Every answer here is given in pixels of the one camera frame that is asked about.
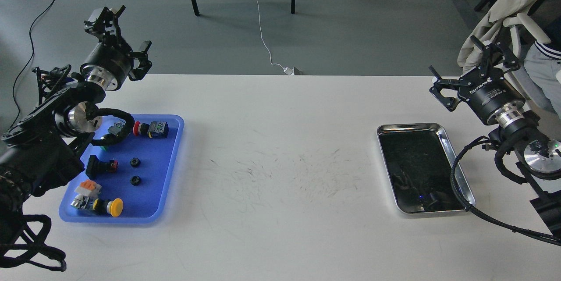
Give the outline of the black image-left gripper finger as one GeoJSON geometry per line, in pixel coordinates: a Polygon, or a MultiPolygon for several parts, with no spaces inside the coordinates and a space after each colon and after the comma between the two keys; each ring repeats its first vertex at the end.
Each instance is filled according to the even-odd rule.
{"type": "Polygon", "coordinates": [[[142,80],[152,67],[152,62],[149,61],[148,58],[148,50],[150,49],[151,45],[152,41],[144,41],[139,49],[139,52],[135,53],[131,51],[130,53],[128,53],[128,58],[138,61],[138,67],[131,69],[130,73],[128,74],[130,81],[142,80]]]}
{"type": "Polygon", "coordinates": [[[124,5],[116,11],[108,7],[95,9],[90,18],[84,21],[84,30],[89,35],[96,37],[100,45],[124,47],[125,40],[121,36],[118,18],[125,9],[124,5]]]}

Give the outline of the black Robotiq gripper body image-right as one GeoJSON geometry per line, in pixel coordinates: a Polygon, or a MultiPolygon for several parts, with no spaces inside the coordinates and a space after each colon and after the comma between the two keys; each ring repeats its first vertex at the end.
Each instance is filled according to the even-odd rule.
{"type": "Polygon", "coordinates": [[[461,76],[463,83],[469,86],[461,86],[458,89],[458,97],[465,101],[482,121],[484,125],[497,124],[494,113],[504,105],[513,104],[521,108],[525,98],[507,79],[499,68],[493,68],[487,75],[481,77],[477,68],[472,69],[461,76]]]}

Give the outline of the black cylindrical gripper body image-left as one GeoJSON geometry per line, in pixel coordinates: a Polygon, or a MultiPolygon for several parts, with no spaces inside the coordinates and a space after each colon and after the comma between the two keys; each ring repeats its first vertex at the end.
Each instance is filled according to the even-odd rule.
{"type": "Polygon", "coordinates": [[[132,69],[132,61],[118,49],[97,43],[85,62],[81,74],[86,81],[98,84],[104,91],[122,87],[132,69]]]}

